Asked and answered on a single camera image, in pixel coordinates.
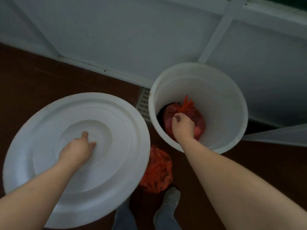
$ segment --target bag contents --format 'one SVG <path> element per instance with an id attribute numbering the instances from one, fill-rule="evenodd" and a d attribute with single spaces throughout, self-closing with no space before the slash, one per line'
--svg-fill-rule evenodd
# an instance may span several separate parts
<path id="1" fill-rule="evenodd" d="M 167 135 L 177 142 L 172 130 L 172 118 L 177 113 L 184 113 L 194 122 L 194 139 L 199 140 L 206 129 L 206 123 L 202 114 L 194 107 L 194 102 L 188 101 L 188 96 L 185 97 L 182 106 L 179 103 L 171 103 L 166 107 L 163 123 Z"/>
<path id="2" fill-rule="evenodd" d="M 173 181 L 172 166 L 171 157 L 156 145 L 152 145 L 149 162 L 139 185 L 149 193 L 165 190 Z"/>

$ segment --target hand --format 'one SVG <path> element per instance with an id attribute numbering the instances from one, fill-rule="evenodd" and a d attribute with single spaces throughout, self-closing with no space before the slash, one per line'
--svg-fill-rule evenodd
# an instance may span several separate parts
<path id="1" fill-rule="evenodd" d="M 96 142 L 88 142 L 88 132 L 82 132 L 80 139 L 74 139 L 60 152 L 59 161 L 72 163 L 78 170 L 91 157 Z"/>
<path id="2" fill-rule="evenodd" d="M 184 113 L 177 113 L 172 119 L 172 130 L 178 143 L 194 139 L 194 122 Z"/>

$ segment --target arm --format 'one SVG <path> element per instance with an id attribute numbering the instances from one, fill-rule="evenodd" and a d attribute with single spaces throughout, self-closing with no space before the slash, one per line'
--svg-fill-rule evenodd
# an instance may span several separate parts
<path id="1" fill-rule="evenodd" d="M 194 123 L 173 118 L 173 134 L 227 229 L 307 229 L 307 212 L 236 162 L 194 139 Z"/>
<path id="2" fill-rule="evenodd" d="M 90 158 L 95 142 L 84 131 L 61 151 L 47 171 L 0 199 L 0 229 L 42 229 L 75 172 Z"/>

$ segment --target person's left hand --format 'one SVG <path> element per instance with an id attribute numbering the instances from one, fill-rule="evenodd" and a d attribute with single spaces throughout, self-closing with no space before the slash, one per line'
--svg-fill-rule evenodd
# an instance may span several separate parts
<path id="1" fill-rule="evenodd" d="M 82 132 L 80 139 L 74 139 L 60 152 L 59 161 L 67 161 L 79 169 L 92 155 L 96 142 L 88 142 L 88 132 Z"/>

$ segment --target forearm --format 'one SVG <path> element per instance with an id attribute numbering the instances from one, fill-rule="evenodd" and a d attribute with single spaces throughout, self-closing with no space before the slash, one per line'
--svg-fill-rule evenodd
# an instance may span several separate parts
<path id="1" fill-rule="evenodd" d="M 75 172 L 59 161 L 0 199 L 0 229 L 42 229 Z"/>
<path id="2" fill-rule="evenodd" d="M 306 212 L 251 171 L 201 145 L 180 142 L 227 229 L 306 229 Z"/>

